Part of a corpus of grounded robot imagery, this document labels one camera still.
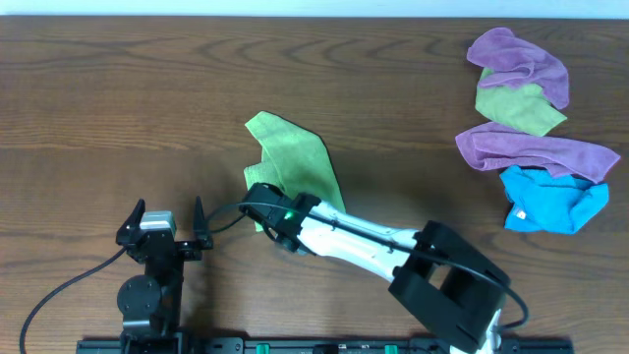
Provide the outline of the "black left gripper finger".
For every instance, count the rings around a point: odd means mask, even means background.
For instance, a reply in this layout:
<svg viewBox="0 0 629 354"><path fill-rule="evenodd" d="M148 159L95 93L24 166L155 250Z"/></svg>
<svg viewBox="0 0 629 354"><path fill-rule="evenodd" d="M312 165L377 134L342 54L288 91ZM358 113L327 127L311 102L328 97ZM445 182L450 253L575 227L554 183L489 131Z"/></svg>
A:
<svg viewBox="0 0 629 354"><path fill-rule="evenodd" d="M193 215L193 234L195 239L202 244L210 244L211 236L208 231L207 221L205 220L205 213L202 207L202 201L199 196L196 196L195 209Z"/></svg>
<svg viewBox="0 0 629 354"><path fill-rule="evenodd" d="M133 211L117 231L118 241L135 241L141 233L140 224L145 212L145 201L139 199Z"/></svg>

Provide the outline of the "light green microfiber cloth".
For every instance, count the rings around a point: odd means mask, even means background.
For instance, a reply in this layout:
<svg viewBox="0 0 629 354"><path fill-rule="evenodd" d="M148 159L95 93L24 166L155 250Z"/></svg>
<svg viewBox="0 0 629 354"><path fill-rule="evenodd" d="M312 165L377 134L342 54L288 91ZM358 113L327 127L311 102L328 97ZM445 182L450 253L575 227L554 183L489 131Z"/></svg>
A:
<svg viewBox="0 0 629 354"><path fill-rule="evenodd" d="M265 111L245 127L261 146L260 162L244 169L248 188L267 183L291 199L305 192L340 211L345 209L327 148L319 135Z"/></svg>

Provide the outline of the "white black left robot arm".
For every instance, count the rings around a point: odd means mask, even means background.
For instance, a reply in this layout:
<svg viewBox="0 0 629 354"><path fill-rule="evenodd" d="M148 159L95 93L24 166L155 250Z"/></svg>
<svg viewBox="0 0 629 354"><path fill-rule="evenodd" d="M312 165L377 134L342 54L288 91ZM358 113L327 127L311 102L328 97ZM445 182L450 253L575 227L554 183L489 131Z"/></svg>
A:
<svg viewBox="0 0 629 354"><path fill-rule="evenodd" d="M171 337L179 327L184 263L199 261L213 247L201 199L196 199L193 241L178 241L173 213L147 211L139 200L116 233L116 243L144 266L128 279L117 295L123 316L122 336L132 340Z"/></svg>

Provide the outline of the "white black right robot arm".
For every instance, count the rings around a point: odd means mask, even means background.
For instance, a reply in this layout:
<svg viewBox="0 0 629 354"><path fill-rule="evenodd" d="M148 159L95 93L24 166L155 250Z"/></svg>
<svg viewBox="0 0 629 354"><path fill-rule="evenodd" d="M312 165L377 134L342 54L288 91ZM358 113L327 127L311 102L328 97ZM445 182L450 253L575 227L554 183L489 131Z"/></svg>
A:
<svg viewBox="0 0 629 354"><path fill-rule="evenodd" d="M345 261L384 278L389 293L452 350L487 353L509 277L449 227L399 229L352 216L308 193L255 183L241 212L293 253Z"/></svg>

